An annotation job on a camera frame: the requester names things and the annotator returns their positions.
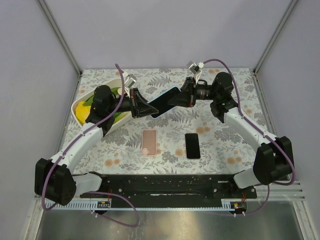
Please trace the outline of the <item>black phone blue case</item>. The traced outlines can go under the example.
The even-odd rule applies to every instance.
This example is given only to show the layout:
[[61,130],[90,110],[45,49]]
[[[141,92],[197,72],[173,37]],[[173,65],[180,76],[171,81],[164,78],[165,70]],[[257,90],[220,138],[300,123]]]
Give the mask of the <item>black phone blue case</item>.
[[170,89],[161,93],[159,96],[149,101],[148,104],[158,110],[158,113],[152,114],[151,117],[153,119],[156,119],[168,112],[169,110],[171,110],[174,107],[174,105],[169,105],[168,101],[180,92],[181,90],[179,87],[173,86]]

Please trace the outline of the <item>pink phone case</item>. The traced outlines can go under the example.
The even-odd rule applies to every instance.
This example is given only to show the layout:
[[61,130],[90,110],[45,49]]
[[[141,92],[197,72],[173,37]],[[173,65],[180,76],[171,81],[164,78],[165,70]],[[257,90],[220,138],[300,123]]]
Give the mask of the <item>pink phone case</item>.
[[144,157],[153,157],[157,155],[157,131],[155,129],[143,130],[141,153]]

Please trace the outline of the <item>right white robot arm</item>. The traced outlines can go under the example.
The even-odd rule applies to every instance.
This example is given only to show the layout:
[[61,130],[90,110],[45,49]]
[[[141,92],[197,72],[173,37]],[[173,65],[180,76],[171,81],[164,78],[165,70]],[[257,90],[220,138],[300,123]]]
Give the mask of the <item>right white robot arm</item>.
[[215,118],[235,130],[255,151],[253,167],[233,176],[239,189],[255,185],[280,185],[281,178],[291,175],[291,185],[296,178],[292,143],[256,125],[241,110],[239,100],[234,100],[234,78],[220,72],[211,85],[204,80],[186,78],[181,92],[168,101],[169,105],[192,108],[197,100],[211,101],[210,110]]

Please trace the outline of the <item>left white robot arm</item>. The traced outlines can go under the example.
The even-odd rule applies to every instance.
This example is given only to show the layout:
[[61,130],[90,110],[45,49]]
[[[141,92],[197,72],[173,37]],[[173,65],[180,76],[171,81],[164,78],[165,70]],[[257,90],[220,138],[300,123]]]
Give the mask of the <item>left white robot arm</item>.
[[65,206],[75,196],[99,190],[103,179],[98,173],[76,176],[73,173],[88,150],[111,130],[116,112],[130,112],[133,118],[142,118],[159,111],[148,104],[137,88],[116,98],[109,86],[98,86],[94,90],[89,116],[79,133],[50,159],[41,158],[36,163],[35,194],[42,200],[49,199]]

